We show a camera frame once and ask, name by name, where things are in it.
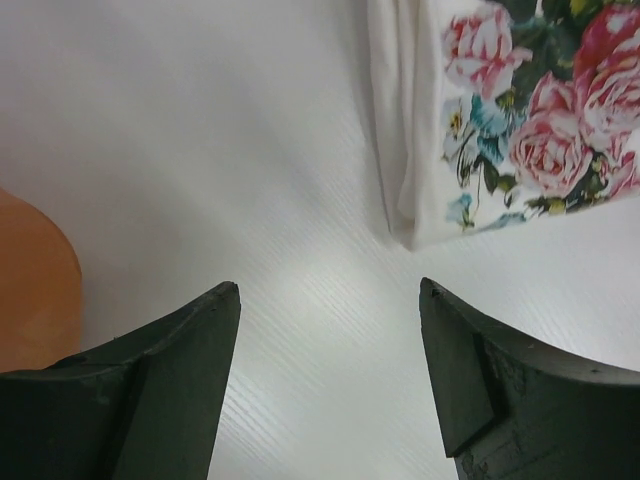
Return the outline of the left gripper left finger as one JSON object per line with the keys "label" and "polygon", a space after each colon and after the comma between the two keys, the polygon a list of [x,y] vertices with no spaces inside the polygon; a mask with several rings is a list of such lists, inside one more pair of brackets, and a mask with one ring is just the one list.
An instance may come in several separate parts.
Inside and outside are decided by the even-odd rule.
{"label": "left gripper left finger", "polygon": [[241,312],[224,282],[41,370],[1,377],[5,479],[204,479]]}

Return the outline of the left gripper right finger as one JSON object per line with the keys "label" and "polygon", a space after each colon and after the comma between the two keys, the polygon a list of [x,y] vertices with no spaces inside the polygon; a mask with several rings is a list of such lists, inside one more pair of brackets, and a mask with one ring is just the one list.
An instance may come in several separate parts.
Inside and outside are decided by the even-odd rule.
{"label": "left gripper right finger", "polygon": [[419,308],[444,450],[459,478],[638,478],[638,372],[544,343],[428,278]]}

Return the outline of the white t shirt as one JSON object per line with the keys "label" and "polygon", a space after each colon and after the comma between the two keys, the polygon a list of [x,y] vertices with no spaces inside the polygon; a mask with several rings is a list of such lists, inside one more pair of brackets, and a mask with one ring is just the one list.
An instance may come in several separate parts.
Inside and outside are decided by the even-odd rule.
{"label": "white t shirt", "polygon": [[635,1],[371,1],[375,134],[405,248],[639,192]]}

